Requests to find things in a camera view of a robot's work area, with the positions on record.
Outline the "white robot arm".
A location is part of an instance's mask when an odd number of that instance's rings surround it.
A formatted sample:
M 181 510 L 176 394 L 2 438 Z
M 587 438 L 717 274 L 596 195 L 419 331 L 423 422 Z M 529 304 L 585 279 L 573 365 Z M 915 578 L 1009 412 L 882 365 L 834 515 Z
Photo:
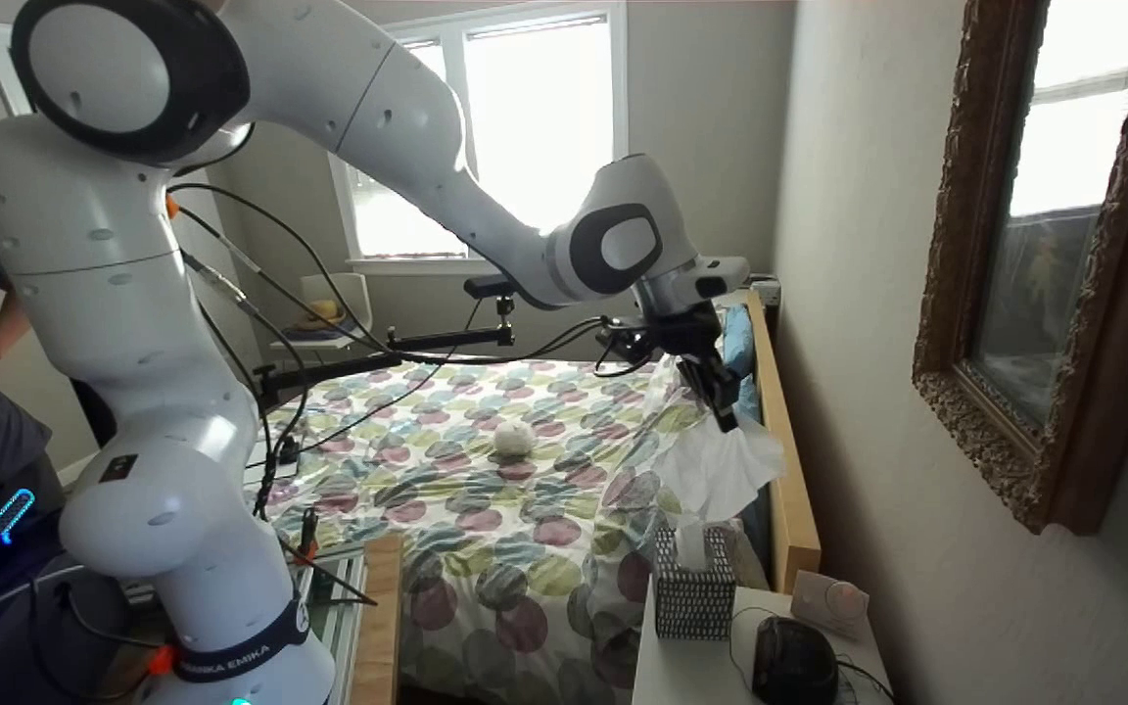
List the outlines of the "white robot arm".
M 338 682 L 245 505 L 258 412 L 164 215 L 168 181 L 258 120 L 412 199 L 542 310 L 634 294 L 634 349 L 733 415 L 711 301 L 743 267 L 697 254 L 660 169 L 617 156 L 562 227 L 521 224 L 471 174 L 455 91 L 346 0 L 27 0 L 12 63 L 32 110 L 0 120 L 0 267 L 48 358 L 115 412 L 59 536 L 155 588 L 176 665 L 142 705 L 325 705 Z

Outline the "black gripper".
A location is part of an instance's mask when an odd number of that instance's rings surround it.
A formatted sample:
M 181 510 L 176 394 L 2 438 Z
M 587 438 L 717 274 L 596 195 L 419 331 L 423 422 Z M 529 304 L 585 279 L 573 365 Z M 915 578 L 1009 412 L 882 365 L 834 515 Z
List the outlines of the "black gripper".
M 649 358 L 654 353 L 671 353 L 681 366 L 681 379 L 710 403 L 722 429 L 737 429 L 737 379 L 717 353 L 722 322 L 710 304 L 694 304 L 671 315 L 645 315 L 632 344 L 632 358 Z

